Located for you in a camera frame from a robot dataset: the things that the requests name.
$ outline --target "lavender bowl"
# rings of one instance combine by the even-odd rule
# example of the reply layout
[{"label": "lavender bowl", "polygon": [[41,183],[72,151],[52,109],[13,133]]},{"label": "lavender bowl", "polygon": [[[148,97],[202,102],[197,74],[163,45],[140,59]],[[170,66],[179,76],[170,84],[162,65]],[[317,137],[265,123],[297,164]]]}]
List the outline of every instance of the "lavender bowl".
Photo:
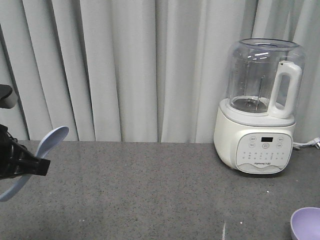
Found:
[{"label": "lavender bowl", "polygon": [[320,240],[320,208],[303,207],[291,216],[293,240]]}]

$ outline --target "bowl rim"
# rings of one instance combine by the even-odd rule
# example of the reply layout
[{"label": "bowl rim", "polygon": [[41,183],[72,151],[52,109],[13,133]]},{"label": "bowl rim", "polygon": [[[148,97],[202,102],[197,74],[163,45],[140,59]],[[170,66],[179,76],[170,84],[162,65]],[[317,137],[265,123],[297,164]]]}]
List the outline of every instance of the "bowl rim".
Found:
[{"label": "bowl rim", "polygon": [[306,207],[299,208],[299,209],[295,210],[295,211],[292,213],[291,218],[290,218],[290,227],[291,227],[292,233],[294,234],[294,236],[295,236],[295,238],[296,238],[297,240],[300,240],[300,239],[298,238],[298,236],[297,236],[297,234],[296,234],[296,232],[295,232],[295,230],[294,230],[294,228],[293,228],[292,220],[293,220],[293,218],[294,218],[294,216],[296,215],[297,212],[303,211],[303,210],[305,210],[305,209],[317,209],[317,210],[320,211],[320,207],[306,206]]}]

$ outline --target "white curtain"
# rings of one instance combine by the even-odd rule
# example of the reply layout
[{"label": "white curtain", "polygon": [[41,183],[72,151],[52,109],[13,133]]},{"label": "white curtain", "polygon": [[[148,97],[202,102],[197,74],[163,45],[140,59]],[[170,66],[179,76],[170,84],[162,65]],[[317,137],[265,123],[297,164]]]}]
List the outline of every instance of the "white curtain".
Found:
[{"label": "white curtain", "polygon": [[320,135],[318,0],[1,0],[0,109],[18,139],[212,143],[228,49],[244,38],[307,54],[295,141]]}]

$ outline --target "gray countertop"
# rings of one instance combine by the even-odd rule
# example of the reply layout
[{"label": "gray countertop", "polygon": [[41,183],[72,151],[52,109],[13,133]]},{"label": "gray countertop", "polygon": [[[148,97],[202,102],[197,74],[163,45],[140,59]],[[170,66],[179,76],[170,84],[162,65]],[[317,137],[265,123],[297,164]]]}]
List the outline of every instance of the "gray countertop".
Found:
[{"label": "gray countertop", "polygon": [[320,207],[315,148],[260,176],[228,168],[212,144],[63,142],[46,158],[47,176],[0,202],[1,239],[289,240],[291,214]]}]

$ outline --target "blender jar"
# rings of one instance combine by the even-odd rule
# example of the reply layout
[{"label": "blender jar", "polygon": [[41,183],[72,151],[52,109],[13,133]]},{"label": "blender jar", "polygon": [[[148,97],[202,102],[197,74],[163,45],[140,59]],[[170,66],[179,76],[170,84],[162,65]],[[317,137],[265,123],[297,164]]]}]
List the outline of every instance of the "blender jar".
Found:
[{"label": "blender jar", "polygon": [[231,48],[228,104],[233,109],[276,118],[297,105],[305,54],[290,41],[243,39]]}]

